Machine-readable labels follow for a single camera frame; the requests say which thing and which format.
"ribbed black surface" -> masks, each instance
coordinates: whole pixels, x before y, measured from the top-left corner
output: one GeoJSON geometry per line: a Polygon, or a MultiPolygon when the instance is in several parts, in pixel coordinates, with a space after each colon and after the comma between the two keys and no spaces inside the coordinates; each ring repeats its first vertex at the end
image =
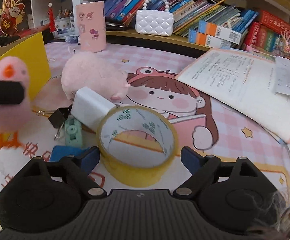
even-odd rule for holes
{"type": "Polygon", "coordinates": [[[208,224],[194,204],[173,198],[168,190],[113,190],[90,200],[69,224],[40,234],[5,229],[0,240],[249,240],[208,224]]]}

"pink cylinder container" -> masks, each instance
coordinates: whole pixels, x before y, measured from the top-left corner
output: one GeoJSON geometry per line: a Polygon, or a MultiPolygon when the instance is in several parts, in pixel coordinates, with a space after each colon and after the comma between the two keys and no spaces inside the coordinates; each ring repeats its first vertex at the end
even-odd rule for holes
{"type": "Polygon", "coordinates": [[[79,28],[81,50],[98,52],[106,48],[104,2],[76,5],[76,22],[79,28]]]}

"open book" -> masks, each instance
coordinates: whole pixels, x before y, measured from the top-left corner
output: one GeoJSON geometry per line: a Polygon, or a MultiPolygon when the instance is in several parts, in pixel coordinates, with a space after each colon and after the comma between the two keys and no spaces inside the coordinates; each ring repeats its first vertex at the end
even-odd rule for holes
{"type": "Polygon", "coordinates": [[[290,143],[290,96],[275,93],[276,65],[247,52],[211,49],[176,79],[235,108],[290,143]]]}

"fluffy pink stuffed animal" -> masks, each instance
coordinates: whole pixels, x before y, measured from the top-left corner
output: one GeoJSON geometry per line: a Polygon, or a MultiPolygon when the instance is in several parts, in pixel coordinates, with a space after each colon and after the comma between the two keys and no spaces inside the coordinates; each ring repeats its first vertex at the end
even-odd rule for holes
{"type": "Polygon", "coordinates": [[[0,60],[0,80],[18,81],[25,88],[25,98],[19,105],[0,105],[0,148],[23,146],[17,138],[17,131],[30,119],[31,108],[27,88],[29,74],[26,64],[17,57],[0,60]],[[12,141],[3,141],[3,133],[14,132],[12,141]]]}
{"type": "Polygon", "coordinates": [[[88,87],[110,101],[119,101],[131,86],[126,78],[125,71],[113,67],[93,52],[82,51],[66,62],[61,82],[68,99],[73,99],[80,88],[88,87]]]}

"white charger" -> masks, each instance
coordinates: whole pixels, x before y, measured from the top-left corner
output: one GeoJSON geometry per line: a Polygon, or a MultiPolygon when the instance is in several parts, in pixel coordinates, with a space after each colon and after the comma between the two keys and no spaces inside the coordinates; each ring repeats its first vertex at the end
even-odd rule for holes
{"type": "Polygon", "coordinates": [[[79,89],[74,98],[71,114],[94,132],[101,120],[116,105],[88,87],[79,89]]]}

